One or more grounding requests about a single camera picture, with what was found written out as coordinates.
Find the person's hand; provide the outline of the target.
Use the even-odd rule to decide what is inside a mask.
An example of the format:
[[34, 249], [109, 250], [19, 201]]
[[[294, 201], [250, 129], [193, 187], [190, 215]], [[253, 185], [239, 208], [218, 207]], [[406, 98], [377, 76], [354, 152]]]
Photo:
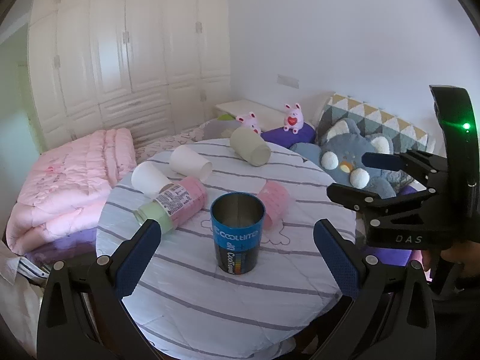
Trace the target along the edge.
[[424, 271], [436, 273], [440, 259], [450, 263], [459, 263], [464, 266], [461, 276], [475, 277], [480, 272], [480, 244], [472, 241], [456, 243], [450, 249], [435, 252], [422, 250], [422, 264]]

